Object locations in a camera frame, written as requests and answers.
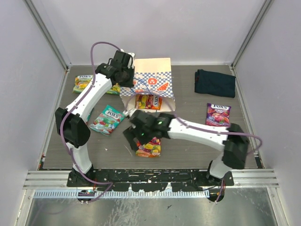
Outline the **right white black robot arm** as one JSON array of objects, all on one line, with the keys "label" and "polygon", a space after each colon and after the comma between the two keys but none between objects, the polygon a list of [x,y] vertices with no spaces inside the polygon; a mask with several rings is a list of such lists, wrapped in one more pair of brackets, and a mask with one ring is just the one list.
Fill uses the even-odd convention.
[{"label": "right white black robot arm", "polygon": [[243,170],[249,148],[249,139],[237,124],[229,127],[212,127],[186,121],[168,113],[155,116],[138,109],[123,112],[131,126],[123,131],[131,149],[138,150],[153,138],[181,139],[209,146],[221,154],[209,163],[206,179],[218,185],[231,170]]}]

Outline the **purple berries candy bag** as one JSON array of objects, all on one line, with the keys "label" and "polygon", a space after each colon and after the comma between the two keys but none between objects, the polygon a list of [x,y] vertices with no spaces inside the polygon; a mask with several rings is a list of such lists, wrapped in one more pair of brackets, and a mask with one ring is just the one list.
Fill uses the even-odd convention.
[{"label": "purple berries candy bag", "polygon": [[207,103],[206,122],[208,126],[229,127],[231,106]]}]

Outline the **green Fox's spring tea candy bag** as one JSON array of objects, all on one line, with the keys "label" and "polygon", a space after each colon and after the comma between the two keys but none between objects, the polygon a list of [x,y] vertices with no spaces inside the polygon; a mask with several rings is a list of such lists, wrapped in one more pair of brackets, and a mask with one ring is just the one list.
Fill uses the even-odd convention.
[{"label": "green Fox's spring tea candy bag", "polygon": [[93,75],[79,75],[75,78],[73,93],[81,93],[92,80]]}]

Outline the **blue checkered paper bag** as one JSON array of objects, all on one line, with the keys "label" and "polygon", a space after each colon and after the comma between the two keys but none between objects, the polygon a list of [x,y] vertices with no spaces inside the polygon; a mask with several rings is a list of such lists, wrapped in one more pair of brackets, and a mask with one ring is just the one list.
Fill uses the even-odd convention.
[{"label": "blue checkered paper bag", "polygon": [[120,97],[127,110],[135,108],[135,96],[138,94],[152,94],[162,98],[163,103],[158,112],[176,109],[170,58],[135,59],[133,83],[133,88],[120,88]]}]

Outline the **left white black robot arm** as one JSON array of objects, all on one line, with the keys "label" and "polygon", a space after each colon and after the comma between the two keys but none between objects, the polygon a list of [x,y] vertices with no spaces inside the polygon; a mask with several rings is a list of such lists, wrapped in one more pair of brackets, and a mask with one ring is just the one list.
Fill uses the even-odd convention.
[{"label": "left white black robot arm", "polygon": [[83,186],[97,184],[87,149],[91,134],[86,124],[87,117],[101,97],[114,85],[128,88],[134,86],[134,58],[134,53],[121,49],[107,63],[93,66],[94,74],[88,86],[67,107],[59,107],[55,111],[57,133],[73,163],[71,175]]}]

